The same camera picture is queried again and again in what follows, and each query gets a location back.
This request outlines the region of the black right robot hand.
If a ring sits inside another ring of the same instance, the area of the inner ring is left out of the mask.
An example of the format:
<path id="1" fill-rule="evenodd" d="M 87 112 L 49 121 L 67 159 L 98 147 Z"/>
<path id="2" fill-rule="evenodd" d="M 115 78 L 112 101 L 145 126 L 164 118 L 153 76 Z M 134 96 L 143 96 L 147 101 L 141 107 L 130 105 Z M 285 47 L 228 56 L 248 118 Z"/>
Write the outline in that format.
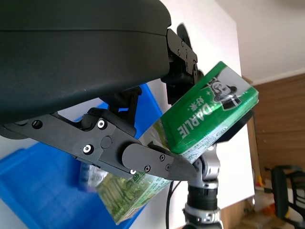
<path id="1" fill-rule="evenodd" d="M 233 138 L 253 117 L 254 112 L 251 109 L 242 118 L 240 118 L 232 127 L 230 127 L 217 141 L 215 144 L 223 143 L 229 141 Z"/>

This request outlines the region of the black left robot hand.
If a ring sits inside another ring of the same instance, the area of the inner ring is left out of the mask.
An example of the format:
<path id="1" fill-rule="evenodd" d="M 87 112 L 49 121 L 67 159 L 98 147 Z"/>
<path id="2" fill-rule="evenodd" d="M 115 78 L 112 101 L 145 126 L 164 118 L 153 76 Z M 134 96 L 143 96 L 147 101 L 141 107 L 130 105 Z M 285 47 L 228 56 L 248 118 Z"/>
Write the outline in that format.
<path id="1" fill-rule="evenodd" d="M 177 101 L 198 81 L 187 31 L 159 0 L 3 0 L 0 134 L 31 138 L 129 179 L 192 180 L 194 166 L 135 138 L 140 85 Z"/>

